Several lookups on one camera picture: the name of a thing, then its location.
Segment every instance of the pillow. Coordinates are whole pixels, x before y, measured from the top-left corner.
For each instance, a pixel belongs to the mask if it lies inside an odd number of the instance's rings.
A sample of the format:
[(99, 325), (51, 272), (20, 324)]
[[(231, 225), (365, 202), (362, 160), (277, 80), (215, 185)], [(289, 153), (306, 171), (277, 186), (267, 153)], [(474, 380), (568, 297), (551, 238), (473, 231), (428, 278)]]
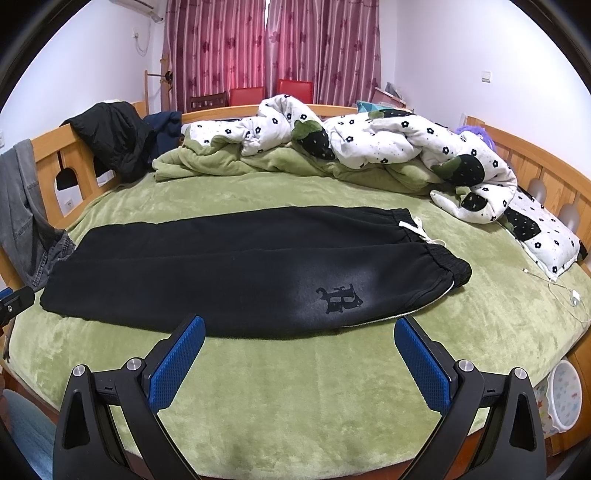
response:
[(499, 223), (520, 242), (526, 253), (550, 280), (568, 270), (586, 251), (578, 237), (522, 188), (517, 192)]

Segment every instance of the black puffer jacket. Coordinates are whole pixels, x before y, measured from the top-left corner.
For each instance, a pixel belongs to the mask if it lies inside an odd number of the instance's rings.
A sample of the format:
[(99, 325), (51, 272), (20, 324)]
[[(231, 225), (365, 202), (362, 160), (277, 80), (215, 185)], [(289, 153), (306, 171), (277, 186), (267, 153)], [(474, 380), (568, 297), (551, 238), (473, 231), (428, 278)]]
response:
[(66, 120), (107, 170), (112, 168), (124, 183), (147, 172), (147, 159), (155, 142), (154, 130), (128, 102), (97, 103)]

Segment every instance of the green plush blanket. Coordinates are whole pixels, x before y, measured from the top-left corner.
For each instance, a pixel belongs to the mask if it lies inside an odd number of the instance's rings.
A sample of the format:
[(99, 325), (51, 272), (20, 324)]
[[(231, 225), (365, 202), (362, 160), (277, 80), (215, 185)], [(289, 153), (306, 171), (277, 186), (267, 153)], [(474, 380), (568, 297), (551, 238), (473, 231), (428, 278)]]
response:
[[(383, 192), (330, 177), (285, 173), (192, 177), (157, 183), (148, 176), (91, 206), (71, 229), (79, 242), (92, 227), (163, 222), (288, 205), (408, 208), (432, 238), (469, 261), (469, 283), (417, 313), (425, 331), (456, 358), (484, 371), (520, 365), (538, 382), (584, 331), (558, 289), (536, 271), (500, 225), (476, 226), (427, 199)], [(591, 280), (576, 265), (561, 276), (585, 299)], [(158, 291), (158, 278), (154, 278)], [(164, 425), (195, 470), (233, 479), (327, 478), (414, 456), (439, 416), (429, 411), (392, 341), (393, 322), (297, 340), (207, 338)], [(145, 355), (162, 334), (44, 312), (20, 315), (11, 369), (59, 407), (72, 368), (119, 368)], [(119, 411), (124, 444), (134, 449)], [(481, 426), (479, 416), (475, 428)]]
[(301, 177), (333, 177), (388, 192), (416, 194), (425, 194), (432, 184), (443, 182), (417, 158), (399, 164), (369, 163), (361, 170), (354, 170), (338, 161), (318, 160), (292, 142), (250, 157), (242, 156), (241, 148), (240, 144), (228, 143), (224, 137), (214, 137), (209, 145), (187, 138), (182, 147), (154, 160), (156, 181), (282, 171)]

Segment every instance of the black graphic print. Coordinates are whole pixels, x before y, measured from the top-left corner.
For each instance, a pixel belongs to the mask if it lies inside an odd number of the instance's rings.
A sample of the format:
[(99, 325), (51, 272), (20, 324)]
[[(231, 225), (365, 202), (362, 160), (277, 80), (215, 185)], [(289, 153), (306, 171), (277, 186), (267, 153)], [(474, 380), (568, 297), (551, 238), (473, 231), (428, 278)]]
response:
[(470, 192), (464, 197), (460, 206), (470, 212), (479, 212), (486, 207), (487, 201), (480, 195)]
[(540, 230), (540, 226), (531, 218), (516, 212), (511, 207), (505, 210), (505, 216), (508, 222), (513, 225), (513, 236), (521, 242), (530, 240), (542, 231)]
[(316, 293), (322, 293), (320, 299), (326, 302), (326, 314), (331, 312), (343, 313), (343, 309), (350, 310), (363, 305), (363, 300), (355, 293), (355, 289), (351, 283), (349, 284), (349, 288), (339, 287), (333, 292), (327, 292), (322, 287), (319, 287)]
[[(440, 175), (440, 177), (458, 187), (473, 187), (484, 181), (484, 167), (476, 157), (472, 155), (458, 155), (458, 157), (452, 158), (448, 162), (457, 162), (457, 159), (459, 159), (459, 165), (452, 172), (452, 175)], [(434, 166), (433, 171), (438, 174), (439, 170)]]
[(386, 108), (385, 110), (380, 110), (380, 112), (384, 114), (384, 118), (392, 118), (393, 116), (414, 115), (413, 113), (407, 112), (406, 110), (396, 110), (395, 108)]
[(297, 142), (313, 157), (328, 161), (336, 158), (330, 148), (329, 136), (324, 128), (319, 132), (308, 133), (305, 138), (297, 140)]

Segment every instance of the wooden headboard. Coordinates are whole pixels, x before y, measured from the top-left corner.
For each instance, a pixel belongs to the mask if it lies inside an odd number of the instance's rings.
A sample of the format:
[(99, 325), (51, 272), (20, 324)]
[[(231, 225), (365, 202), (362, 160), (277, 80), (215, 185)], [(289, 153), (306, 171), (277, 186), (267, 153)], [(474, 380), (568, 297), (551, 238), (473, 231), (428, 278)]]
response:
[(484, 127), (495, 141), (497, 153), (509, 162), (519, 185), (527, 189), (533, 179), (541, 180), (546, 187), (544, 206), (558, 216), (564, 205), (575, 205), (580, 223), (575, 232), (585, 247), (591, 247), (591, 180), (555, 155), (485, 124), (469, 116), (466, 123)]

